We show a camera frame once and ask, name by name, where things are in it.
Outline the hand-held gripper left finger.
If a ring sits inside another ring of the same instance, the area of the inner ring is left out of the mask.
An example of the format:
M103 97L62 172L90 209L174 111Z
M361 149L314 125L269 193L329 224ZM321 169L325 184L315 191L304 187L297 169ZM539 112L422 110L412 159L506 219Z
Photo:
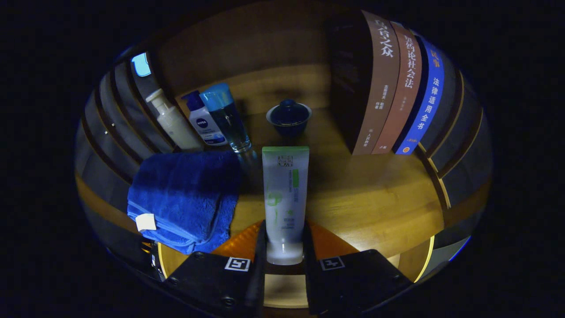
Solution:
M254 258L196 252L166 279L176 299L214 318L262 318L266 275L266 222Z

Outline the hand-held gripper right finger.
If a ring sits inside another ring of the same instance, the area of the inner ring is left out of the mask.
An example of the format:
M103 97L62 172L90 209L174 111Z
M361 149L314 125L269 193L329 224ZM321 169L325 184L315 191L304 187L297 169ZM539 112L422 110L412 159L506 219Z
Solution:
M366 316L413 287L375 249L318 258L311 226L303 228L305 290L309 314Z

